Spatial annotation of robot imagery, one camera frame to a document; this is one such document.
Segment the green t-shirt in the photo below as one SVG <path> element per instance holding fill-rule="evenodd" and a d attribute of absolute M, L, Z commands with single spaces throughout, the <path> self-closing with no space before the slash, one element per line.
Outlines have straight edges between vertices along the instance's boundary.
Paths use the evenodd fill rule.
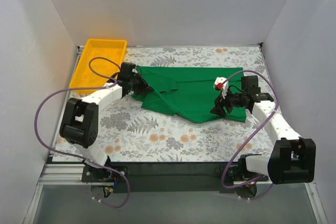
<path fill-rule="evenodd" d="M 214 101 L 220 94 L 213 88 L 217 77 L 228 78 L 242 68 L 144 67 L 137 71 L 153 88 L 145 95 L 132 97 L 142 108 L 165 115 L 179 115 L 193 123 L 221 119 L 212 114 Z"/>

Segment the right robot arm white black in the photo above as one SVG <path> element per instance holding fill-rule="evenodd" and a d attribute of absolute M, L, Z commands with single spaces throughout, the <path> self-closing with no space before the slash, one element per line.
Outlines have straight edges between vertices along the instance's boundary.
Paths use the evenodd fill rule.
<path fill-rule="evenodd" d="M 248 109 L 263 126 L 273 150 L 270 155 L 244 154 L 233 169 L 242 180 L 267 176 L 274 184 L 310 183 L 314 179 L 316 144 L 304 138 L 277 111 L 273 97 L 263 93 L 257 76 L 243 76 L 239 93 L 232 93 L 228 80 L 216 78 L 220 91 L 212 114 L 226 118 L 234 108 Z"/>

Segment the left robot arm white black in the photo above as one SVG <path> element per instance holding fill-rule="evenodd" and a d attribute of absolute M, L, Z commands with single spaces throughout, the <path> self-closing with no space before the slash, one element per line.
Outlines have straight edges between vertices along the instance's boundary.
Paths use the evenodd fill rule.
<path fill-rule="evenodd" d="M 153 88 L 143 79 L 133 63 L 123 62 L 119 71 L 112 76 L 99 76 L 108 81 L 90 95 L 81 99 L 70 98 L 65 107 L 59 134 L 72 144 L 89 166 L 94 167 L 93 175 L 100 182 L 111 178 L 112 170 L 107 166 L 108 156 L 97 141 L 99 116 L 109 105 L 133 92 L 144 95 Z"/>

